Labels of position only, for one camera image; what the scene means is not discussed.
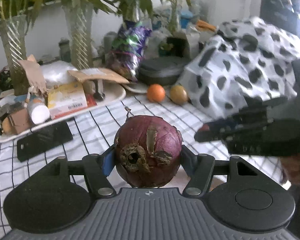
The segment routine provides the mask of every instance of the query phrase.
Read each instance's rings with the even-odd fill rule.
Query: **plaid tablecloth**
[[[221,142],[199,144],[194,141],[194,133],[202,126],[203,122],[211,119],[192,105],[177,106],[169,99],[160,104],[150,103],[143,95],[126,98],[123,101],[77,116],[74,121],[68,122],[73,134],[72,141],[26,162],[21,163],[17,159],[16,140],[0,144],[0,238],[11,230],[2,208],[7,194],[58,156],[66,156],[68,160],[72,161],[80,160],[91,153],[102,154],[113,144],[114,135],[126,120],[125,106],[132,109],[133,115],[161,116],[171,125],[176,126],[182,133],[184,144],[195,154],[208,153],[218,160],[229,159],[227,149]],[[280,182],[281,164],[276,158],[250,156],[243,156],[243,158],[276,182]],[[225,176],[219,178],[223,181],[226,180]],[[83,176],[71,176],[70,179],[86,189]],[[108,179],[117,191],[121,187],[129,187],[115,170]],[[166,186],[179,187],[182,191],[188,181],[189,178],[181,167],[175,178]]]

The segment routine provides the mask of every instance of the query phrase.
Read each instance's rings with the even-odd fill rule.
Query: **white plastic bag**
[[[68,70],[77,70],[73,65],[64,61],[57,61],[51,64],[42,65],[43,76],[48,89],[54,85],[64,85],[75,82],[76,79],[68,73]]]

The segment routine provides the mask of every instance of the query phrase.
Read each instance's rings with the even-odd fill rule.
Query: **bottle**
[[[70,53],[70,45],[69,40],[62,38],[59,42],[59,54],[62,61],[71,63],[71,53]]]

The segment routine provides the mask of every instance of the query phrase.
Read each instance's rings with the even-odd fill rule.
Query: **dalmatian print fabric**
[[[300,39],[257,17],[224,22],[179,78],[191,103],[212,118],[227,117],[247,102],[294,98],[291,62]]]

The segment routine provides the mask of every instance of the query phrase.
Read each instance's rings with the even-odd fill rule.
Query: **metal screw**
[[[196,195],[199,195],[201,193],[201,190],[199,190],[196,187],[189,187],[189,188],[186,189],[186,193],[188,195],[191,195],[191,196],[196,196]]]
[[[109,196],[113,193],[113,190],[108,187],[102,187],[98,189],[98,194],[101,196]]]

